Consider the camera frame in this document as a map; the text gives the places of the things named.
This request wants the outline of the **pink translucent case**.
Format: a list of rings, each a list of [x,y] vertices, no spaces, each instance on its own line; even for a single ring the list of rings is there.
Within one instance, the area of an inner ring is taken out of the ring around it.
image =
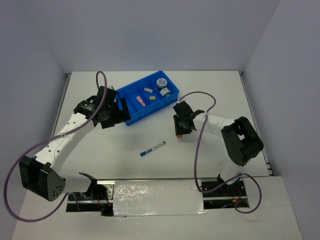
[[[140,96],[137,96],[136,97],[136,100],[145,108],[146,107],[146,103],[144,102],[144,100],[140,97]]]

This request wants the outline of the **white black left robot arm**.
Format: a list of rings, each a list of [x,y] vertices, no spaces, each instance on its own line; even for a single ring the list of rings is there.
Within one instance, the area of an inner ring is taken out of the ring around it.
[[[125,98],[110,88],[99,87],[97,95],[81,101],[57,135],[33,157],[19,162],[22,186],[52,202],[63,193],[80,193],[91,200],[106,188],[95,177],[81,172],[77,177],[60,176],[59,172],[78,143],[97,125],[102,129],[130,120]]]

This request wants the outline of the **grey eraser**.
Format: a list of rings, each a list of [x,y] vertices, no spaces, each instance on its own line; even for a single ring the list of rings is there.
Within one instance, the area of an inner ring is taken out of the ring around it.
[[[153,93],[153,90],[148,87],[145,87],[143,90],[148,93]]]

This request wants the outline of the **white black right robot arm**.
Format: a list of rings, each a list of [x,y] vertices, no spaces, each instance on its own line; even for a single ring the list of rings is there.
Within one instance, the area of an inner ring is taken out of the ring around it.
[[[210,115],[204,110],[194,111],[185,101],[176,103],[173,110],[175,135],[178,138],[199,131],[193,163],[197,190],[202,194],[218,190],[223,196],[230,195],[235,189],[235,183],[245,175],[246,165],[264,149],[264,144],[250,121],[244,116],[230,119]],[[217,177],[218,184],[210,190],[204,190],[199,185],[197,175],[200,144],[204,132],[222,138],[228,154],[228,162]]]

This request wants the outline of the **blue slime jar printed lid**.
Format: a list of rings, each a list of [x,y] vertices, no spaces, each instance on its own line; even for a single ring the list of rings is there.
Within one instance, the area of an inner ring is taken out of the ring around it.
[[[164,89],[168,86],[168,80],[166,78],[158,78],[156,80],[156,86],[158,89]]]

